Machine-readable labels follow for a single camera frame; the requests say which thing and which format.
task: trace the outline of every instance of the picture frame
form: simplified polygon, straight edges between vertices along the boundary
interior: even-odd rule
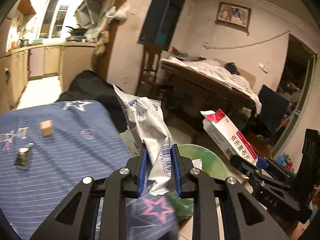
[[[249,35],[248,27],[250,16],[251,8],[232,3],[220,2],[215,23],[243,31]]]

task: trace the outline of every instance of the silver screw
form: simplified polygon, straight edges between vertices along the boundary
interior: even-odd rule
[[[91,177],[85,177],[85,178],[82,179],[82,182],[83,182],[84,184],[90,184],[91,181],[92,181],[92,178],[91,178]]]
[[[227,182],[231,185],[236,184],[237,180],[234,177],[227,178]]]
[[[122,169],[120,169],[119,172],[120,172],[120,174],[125,175],[125,174],[129,173],[129,169],[128,168],[122,168]]]
[[[198,175],[198,174],[200,173],[200,170],[197,169],[197,168],[192,168],[192,169],[190,170],[190,173],[193,174],[193,175]]]

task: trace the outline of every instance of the brown cube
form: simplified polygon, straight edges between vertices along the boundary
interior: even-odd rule
[[[42,132],[43,137],[47,137],[52,135],[52,121],[51,120],[47,120],[44,122],[40,123],[40,129]]]

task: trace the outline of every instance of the black bag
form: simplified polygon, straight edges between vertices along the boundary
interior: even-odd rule
[[[127,130],[127,121],[113,86],[95,72],[84,70],[77,75],[71,82],[69,90],[62,93],[57,102],[76,100],[95,100],[100,102],[108,110],[118,132],[121,133]]]
[[[229,62],[229,63],[225,64],[224,68],[226,70],[228,70],[231,74],[236,74],[236,75],[240,76],[240,73],[237,70],[237,67],[233,62]]]

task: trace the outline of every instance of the hanging cord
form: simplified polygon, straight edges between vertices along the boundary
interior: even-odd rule
[[[225,48],[219,48],[219,47],[209,47],[209,46],[206,46],[206,45],[203,45],[206,49],[239,49],[239,48],[245,48],[245,47],[250,47],[250,46],[254,46],[254,45],[258,45],[258,44],[262,44],[262,43],[265,43],[267,41],[271,41],[271,40],[274,40],[276,38],[279,38],[280,36],[286,34],[286,33],[289,33],[290,31],[286,31],[284,33],[281,33],[280,35],[276,36],[276,37],[273,37],[271,39],[268,39],[268,40],[265,40],[265,41],[260,41],[260,42],[256,42],[256,43],[253,43],[253,44],[247,44],[247,45],[243,45],[243,46],[236,46],[236,47],[225,47]]]

